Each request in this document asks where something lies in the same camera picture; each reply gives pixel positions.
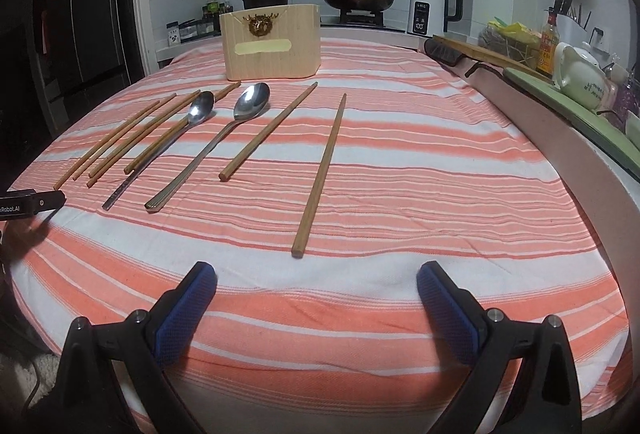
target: blue gripper pad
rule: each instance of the blue gripper pad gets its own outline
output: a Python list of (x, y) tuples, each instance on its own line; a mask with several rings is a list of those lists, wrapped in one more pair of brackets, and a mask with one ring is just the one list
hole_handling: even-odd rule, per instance
[(473, 366), (487, 336), (482, 306), (471, 293), (458, 288), (436, 261), (422, 265), (417, 283), (422, 305), (451, 351), (461, 364)]
[(157, 321), (153, 353), (158, 366), (178, 361), (200, 319), (216, 294), (216, 271), (205, 262), (197, 262), (178, 287), (165, 292), (151, 309)]

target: soy sauce bottle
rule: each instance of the soy sauce bottle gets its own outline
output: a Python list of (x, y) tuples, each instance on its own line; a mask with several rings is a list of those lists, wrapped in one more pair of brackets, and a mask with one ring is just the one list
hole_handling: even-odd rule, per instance
[(551, 78), (554, 75), (554, 56), (556, 54), (556, 48), (560, 43), (557, 21), (558, 13), (554, 8), (549, 8), (549, 18), (545, 27), (542, 29), (538, 67), (536, 68), (536, 71), (547, 78)]

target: cutting board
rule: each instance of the cutting board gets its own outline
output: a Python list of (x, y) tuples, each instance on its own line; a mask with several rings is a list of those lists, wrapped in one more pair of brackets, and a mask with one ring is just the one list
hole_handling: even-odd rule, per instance
[(576, 130), (588, 137), (640, 181), (640, 151), (607, 120), (596, 116), (546, 82), (540, 81), (530, 74), (506, 68), (504, 75), (531, 96), (567, 119)]
[(466, 42), (451, 40), (450, 38), (445, 38), (444, 36), (434, 36), (433, 39), (436, 42), (440, 42), (441, 44), (449, 46), (456, 51), (466, 54), (469, 58), (472, 58), (474, 60), (486, 62), (487, 64), (495, 65), (496, 67), (501, 68), (510, 67), (515, 70), (520, 70), (522, 72), (530, 74), (531, 76), (538, 78), (545, 83), (552, 83), (552, 80), (549, 80), (546, 76), (543, 76), (539, 72), (536, 72), (535, 70), (527, 67), (524, 64), (519, 64), (515, 60), (511, 60), (508, 56), (504, 56), (499, 52), (490, 51), (489, 49), (484, 49), (479, 46), (467, 44)]

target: wooden chopstick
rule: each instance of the wooden chopstick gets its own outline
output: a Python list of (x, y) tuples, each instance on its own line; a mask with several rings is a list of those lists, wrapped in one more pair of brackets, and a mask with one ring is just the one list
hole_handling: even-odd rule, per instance
[(151, 154), (155, 152), (158, 147), (162, 146), (165, 143), (166, 139), (170, 139), (171, 136), (174, 136), (178, 132), (180, 132), (183, 128), (185, 128), (189, 123), (188, 118), (185, 116), (180, 121), (175, 123), (173, 126), (169, 127), (166, 131), (162, 133), (162, 135), (153, 143), (151, 143), (146, 149), (144, 149), (137, 158), (135, 158), (132, 162), (130, 162), (126, 167), (124, 167), (124, 173), (130, 174), (133, 170), (136, 169), (138, 165), (143, 163)]
[(331, 156), (334, 153), (335, 141), (338, 139), (338, 131), (340, 130), (340, 123), (342, 122), (342, 114), (344, 113), (344, 106), (347, 103), (347, 95), (343, 94), (340, 100), (340, 107), (335, 115), (334, 126), (329, 134), (329, 139), (326, 142), (324, 148), (324, 154), (322, 155), (322, 161), (314, 180), (313, 188), (309, 194), (309, 199), (306, 202), (305, 212), (302, 214), (300, 225), (298, 226), (298, 232), (296, 238), (293, 241), (293, 247), (291, 248), (291, 255), (294, 258), (302, 258), (305, 255), (306, 243), (309, 240), (309, 233), (311, 232), (311, 225), (314, 223), (314, 217), (316, 216), (316, 210), (318, 209), (318, 202), (320, 201), (320, 195), (322, 194), (322, 188), (324, 187), (324, 179), (326, 173), (329, 171), (329, 165), (331, 164)]
[(129, 119), (127, 119), (124, 123), (122, 123), (121, 125), (118, 125), (117, 128), (115, 128), (114, 130), (112, 130), (110, 133), (107, 134), (107, 136), (105, 136), (104, 138), (102, 138), (100, 141), (98, 141), (98, 143), (96, 143), (91, 150), (89, 150), (89, 152), (87, 152), (84, 156), (82, 156), (78, 161), (76, 161), (73, 166), (71, 168), (69, 168), (68, 171), (65, 172), (65, 174), (56, 182), (55, 185), (53, 185), (53, 189), (54, 190), (59, 190), (60, 187), (65, 184), (65, 181), (71, 177), (71, 175), (78, 170), (79, 167), (82, 166), (82, 164), (89, 159), (96, 150), (98, 150), (100, 147), (102, 147), (105, 143), (107, 143), (113, 136), (115, 136), (118, 132), (120, 132), (122, 129), (124, 129), (129, 123), (131, 123), (132, 121), (135, 121), (136, 118), (139, 118), (142, 114), (145, 113), (145, 111), (151, 109), (153, 110), (156, 105), (158, 105), (158, 100), (155, 100), (155, 102), (147, 105), (143, 110), (139, 111), (137, 114), (134, 114), (133, 116), (131, 116)]
[[(214, 103), (219, 102), (223, 99), (227, 94), (229, 94), (234, 89), (240, 87), (241, 81), (236, 81), (234, 83), (230, 83), (224, 89), (221, 89), (215, 93), (213, 93), (213, 101)], [(132, 162), (130, 162), (125, 168), (124, 173), (130, 174), (136, 168), (136, 166), (140, 165), (146, 158), (148, 158), (159, 146), (161, 143), (164, 143), (169, 136), (173, 136), (175, 133), (179, 132), (187, 125), (187, 118), (182, 118), (180, 121), (175, 123), (169, 130), (167, 130), (164, 134), (162, 134), (156, 141), (151, 143), (146, 149), (144, 149), (137, 158), (135, 158)]]
[(135, 120), (129, 121), (126, 127), (122, 127), (122, 129), (116, 135), (112, 136), (111, 139), (107, 141), (107, 143), (105, 143), (104, 145), (102, 145), (102, 147), (100, 147), (100, 149), (91, 157), (91, 159), (89, 159), (84, 165), (82, 165), (82, 168), (80, 168), (74, 174), (74, 181), (76, 181), (82, 174), (84, 174), (84, 171), (87, 170), (87, 168), (89, 168), (91, 165), (93, 165), (100, 158), (100, 156), (102, 156), (105, 150), (110, 149), (111, 146), (114, 143), (116, 143), (116, 141), (118, 141), (121, 137), (124, 136), (124, 134), (129, 132), (133, 127), (135, 127), (138, 123), (140, 123), (144, 118), (149, 116), (152, 112), (155, 112), (156, 110), (160, 109), (162, 105), (170, 102), (174, 98), (175, 98), (175, 93), (161, 100), (156, 100), (156, 105), (154, 107), (148, 108), (147, 110), (145, 110), (145, 112), (143, 112), (137, 118), (135, 118)]
[(218, 174), (220, 181), (228, 181), (231, 176), (235, 173), (236, 170), (246, 161), (246, 159), (254, 153), (255, 149), (267, 139), (267, 136), (271, 134), (276, 127), (280, 125), (284, 121), (289, 114), (293, 112), (298, 105), (302, 103), (302, 101), (311, 94), (316, 86), (318, 86), (318, 82), (316, 81), (313, 85), (308, 87), (300, 96), (298, 96), (295, 100), (293, 100), (290, 105), (283, 110), (280, 114), (278, 114), (273, 120), (269, 122), (269, 124), (260, 131), (260, 133), (253, 138), (249, 143), (239, 152), (239, 154), (231, 160), (231, 162)]
[(155, 128), (164, 123), (166, 120), (171, 118), (174, 114), (176, 114), (179, 110), (184, 109), (188, 104), (190, 104), (193, 100), (195, 100), (200, 94), (200, 91), (197, 90), (193, 94), (188, 95), (185, 98), (182, 98), (178, 103), (174, 103), (171, 107), (166, 109), (164, 112), (153, 118), (147, 125), (145, 125), (142, 129), (137, 131), (133, 136), (127, 139), (122, 145), (116, 148), (111, 154), (109, 154), (106, 159), (102, 160), (90, 173), (89, 173), (89, 181), (87, 182), (87, 186), (91, 188), (94, 186), (96, 181), (102, 177), (102, 175), (109, 170), (121, 157), (124, 156), (129, 150), (131, 150), (140, 140), (144, 139), (146, 136), (151, 134)]
[(235, 81), (234, 83), (230, 83), (229, 85), (227, 85), (224, 89), (214, 92), (213, 93), (214, 103), (219, 102), (221, 99), (223, 99), (223, 97), (229, 94), (232, 90), (240, 87), (241, 83), (242, 83), (241, 81)]

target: deer head emblem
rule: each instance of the deer head emblem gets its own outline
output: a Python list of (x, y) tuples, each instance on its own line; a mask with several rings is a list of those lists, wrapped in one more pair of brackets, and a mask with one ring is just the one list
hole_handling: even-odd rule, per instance
[(273, 29), (273, 19), (278, 18), (279, 13), (275, 15), (256, 15), (255, 17), (249, 16), (249, 18), (242, 17), (249, 22), (249, 31), (253, 36), (265, 36), (271, 33)]

